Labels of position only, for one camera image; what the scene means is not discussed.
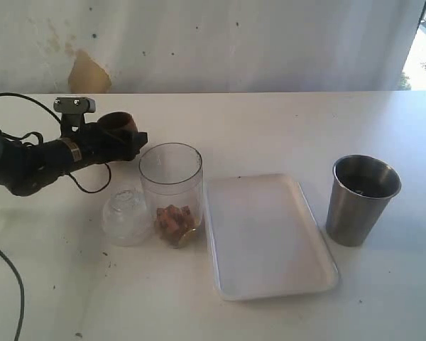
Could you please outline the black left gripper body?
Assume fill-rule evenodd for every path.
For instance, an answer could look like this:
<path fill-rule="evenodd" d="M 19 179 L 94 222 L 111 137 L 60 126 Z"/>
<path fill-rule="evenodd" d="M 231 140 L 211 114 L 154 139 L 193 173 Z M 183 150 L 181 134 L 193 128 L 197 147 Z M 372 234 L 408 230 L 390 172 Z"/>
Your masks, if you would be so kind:
<path fill-rule="evenodd" d="M 98 123 L 86 124 L 81 128 L 78 133 L 78 146 L 84 164 L 89 166 L 112 161 L 132 161 L 135 158 L 135 156 L 107 156 L 104 151 L 106 139 L 105 129 Z"/>

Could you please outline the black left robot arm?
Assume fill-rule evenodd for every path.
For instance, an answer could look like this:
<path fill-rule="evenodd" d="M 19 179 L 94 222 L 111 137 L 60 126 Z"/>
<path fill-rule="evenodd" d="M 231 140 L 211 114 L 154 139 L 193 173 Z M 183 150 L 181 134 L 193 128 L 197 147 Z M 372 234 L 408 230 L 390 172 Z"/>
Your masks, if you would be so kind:
<path fill-rule="evenodd" d="M 98 123 L 32 146 L 9 140 L 0 131 L 0 185 L 13 195 L 29 196 L 90 165 L 132 161 L 147 142 L 146 132 L 113 132 Z"/>

